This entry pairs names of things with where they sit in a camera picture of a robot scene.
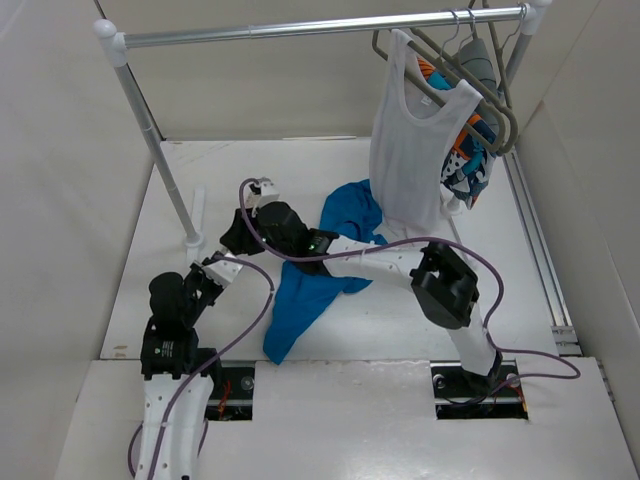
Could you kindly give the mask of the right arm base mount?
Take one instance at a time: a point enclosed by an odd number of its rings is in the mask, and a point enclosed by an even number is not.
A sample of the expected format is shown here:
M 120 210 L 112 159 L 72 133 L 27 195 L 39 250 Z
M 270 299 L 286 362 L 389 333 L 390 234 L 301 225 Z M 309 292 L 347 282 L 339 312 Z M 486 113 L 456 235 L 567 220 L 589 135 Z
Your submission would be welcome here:
M 430 364 L 435 413 L 438 420 L 527 420 L 522 388 L 499 384 L 518 374 L 513 360 L 504 362 L 489 385 L 476 382 L 459 362 Z

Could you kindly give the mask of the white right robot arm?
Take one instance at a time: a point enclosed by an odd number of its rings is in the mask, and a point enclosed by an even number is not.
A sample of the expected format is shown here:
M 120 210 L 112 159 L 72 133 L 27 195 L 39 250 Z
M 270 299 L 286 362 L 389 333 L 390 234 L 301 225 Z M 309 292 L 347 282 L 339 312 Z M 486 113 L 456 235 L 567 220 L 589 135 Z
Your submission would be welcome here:
M 268 250 L 306 274 L 361 278 L 412 292 L 428 321 L 445 329 L 460 357 L 462 381 L 476 396 L 498 386 L 503 355 L 486 337 L 478 276 L 443 241 L 403 249 L 367 245 L 334 231 L 307 227 L 285 202 L 237 208 L 220 243 L 234 255 Z

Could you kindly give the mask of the blue t shirt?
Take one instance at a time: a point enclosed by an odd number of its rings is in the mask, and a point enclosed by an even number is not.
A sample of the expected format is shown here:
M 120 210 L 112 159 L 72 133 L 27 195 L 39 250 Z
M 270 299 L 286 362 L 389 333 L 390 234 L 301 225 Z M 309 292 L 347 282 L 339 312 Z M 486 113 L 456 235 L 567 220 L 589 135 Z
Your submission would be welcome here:
M 369 180 L 347 183 L 325 200 L 319 220 L 321 230 L 333 231 L 365 243 L 384 245 L 387 240 L 375 230 L 383 220 Z M 282 265 L 275 295 L 272 320 L 266 330 L 263 352 L 274 364 L 281 364 L 297 339 L 341 294 L 356 294 L 370 285 L 358 278 L 330 278 L 308 275 L 292 263 Z

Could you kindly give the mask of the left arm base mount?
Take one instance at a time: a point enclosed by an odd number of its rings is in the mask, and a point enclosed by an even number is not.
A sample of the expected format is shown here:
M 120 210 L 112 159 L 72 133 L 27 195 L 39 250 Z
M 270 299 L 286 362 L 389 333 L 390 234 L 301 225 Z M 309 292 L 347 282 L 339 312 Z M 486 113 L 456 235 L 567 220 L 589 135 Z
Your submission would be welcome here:
M 205 418 L 213 422 L 251 421 L 255 388 L 255 364 L 222 363 L 221 374 L 210 395 Z

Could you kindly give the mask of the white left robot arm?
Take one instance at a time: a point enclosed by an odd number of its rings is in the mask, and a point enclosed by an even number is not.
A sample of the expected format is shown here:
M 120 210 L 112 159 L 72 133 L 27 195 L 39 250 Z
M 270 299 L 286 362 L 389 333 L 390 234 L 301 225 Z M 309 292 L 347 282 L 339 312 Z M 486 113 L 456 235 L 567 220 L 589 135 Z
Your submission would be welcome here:
M 207 433 L 210 396 L 222 387 L 214 348 L 201 348 L 195 324 L 223 287 L 198 263 L 149 284 L 151 316 L 140 352 L 144 417 L 136 479 L 194 479 Z

